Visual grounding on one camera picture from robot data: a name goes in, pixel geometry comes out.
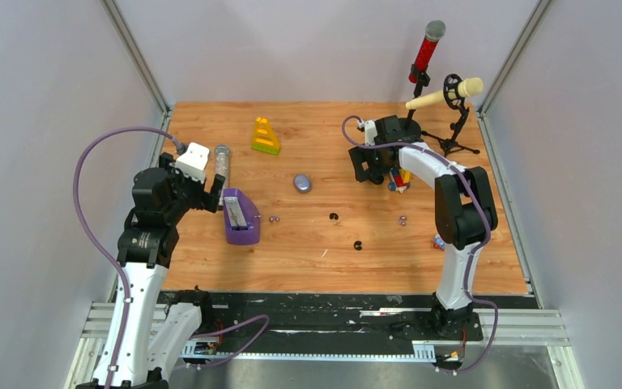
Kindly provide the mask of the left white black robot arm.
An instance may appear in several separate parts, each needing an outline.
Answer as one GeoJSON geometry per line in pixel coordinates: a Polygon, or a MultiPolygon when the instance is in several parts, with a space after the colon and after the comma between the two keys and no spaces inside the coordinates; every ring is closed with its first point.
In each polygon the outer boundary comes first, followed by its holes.
{"type": "Polygon", "coordinates": [[[117,300],[107,343],[85,388],[166,388],[189,337],[215,326],[208,293],[177,293],[167,321],[151,334],[156,302],[168,274],[179,234],[177,224],[191,209],[216,212],[224,177],[207,190],[209,151],[160,156],[158,166],[134,176],[130,210],[120,236],[117,300]]]}

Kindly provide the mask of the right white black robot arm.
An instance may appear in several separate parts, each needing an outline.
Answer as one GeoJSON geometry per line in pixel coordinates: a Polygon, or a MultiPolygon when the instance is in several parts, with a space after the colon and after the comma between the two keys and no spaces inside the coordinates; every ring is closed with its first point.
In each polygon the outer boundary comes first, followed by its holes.
{"type": "Polygon", "coordinates": [[[400,168],[432,188],[445,261],[427,326],[445,339],[468,334],[478,301],[471,288],[479,255],[498,225],[487,171],[467,168],[433,151],[396,116],[355,120],[364,136],[361,143],[352,140],[349,151],[358,182],[378,184],[389,170],[400,168]]]}

